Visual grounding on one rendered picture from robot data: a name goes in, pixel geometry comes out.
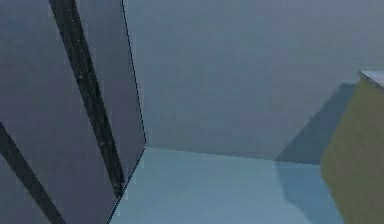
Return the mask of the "grey fridge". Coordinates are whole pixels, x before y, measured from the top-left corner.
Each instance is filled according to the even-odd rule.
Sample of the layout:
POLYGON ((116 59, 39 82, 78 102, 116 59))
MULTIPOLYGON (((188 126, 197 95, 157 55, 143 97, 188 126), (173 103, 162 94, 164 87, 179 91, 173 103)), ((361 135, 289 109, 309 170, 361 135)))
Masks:
MULTIPOLYGON (((145 136, 123 0, 75 0, 127 188, 145 136)), ((117 198, 49 0, 0 0, 0 122, 67 224, 117 198)), ((50 224, 0 154, 0 224, 50 224)))

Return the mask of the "olive wooden cabinet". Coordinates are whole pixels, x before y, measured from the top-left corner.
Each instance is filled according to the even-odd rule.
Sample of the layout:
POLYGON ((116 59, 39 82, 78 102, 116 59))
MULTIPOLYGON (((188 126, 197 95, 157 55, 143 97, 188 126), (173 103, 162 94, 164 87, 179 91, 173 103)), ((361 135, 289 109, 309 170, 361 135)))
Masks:
POLYGON ((360 72, 321 175, 344 224, 384 224, 384 71, 360 72))

